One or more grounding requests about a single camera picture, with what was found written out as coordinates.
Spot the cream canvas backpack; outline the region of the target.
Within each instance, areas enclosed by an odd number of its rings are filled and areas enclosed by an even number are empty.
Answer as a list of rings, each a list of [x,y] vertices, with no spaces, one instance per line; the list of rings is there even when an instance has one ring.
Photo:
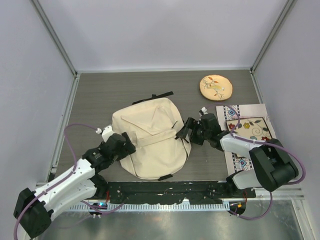
[[[166,179],[181,170],[189,158],[189,138],[176,136],[184,121],[169,99],[171,95],[171,91],[154,94],[112,114],[113,131],[127,133],[135,147],[120,165],[139,179]]]

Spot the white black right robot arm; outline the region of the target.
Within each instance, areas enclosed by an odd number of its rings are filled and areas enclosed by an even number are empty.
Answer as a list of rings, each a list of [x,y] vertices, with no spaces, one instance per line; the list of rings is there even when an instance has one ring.
[[[241,170],[230,175],[226,193],[233,198],[248,188],[264,188],[273,192],[299,175],[298,167],[281,143],[272,138],[256,141],[222,130],[213,113],[203,114],[199,120],[189,117],[176,138],[186,139],[197,145],[207,141],[211,147],[251,160],[253,169]]]

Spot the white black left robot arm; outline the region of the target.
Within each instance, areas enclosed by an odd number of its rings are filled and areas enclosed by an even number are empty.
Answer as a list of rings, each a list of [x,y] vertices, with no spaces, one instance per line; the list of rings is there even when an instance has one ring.
[[[126,132],[113,133],[98,147],[87,150],[59,177],[35,190],[22,190],[13,212],[16,218],[14,239],[18,239],[18,227],[30,238],[36,238],[72,205],[92,197],[102,199],[108,191],[108,183],[99,173],[135,151]]]

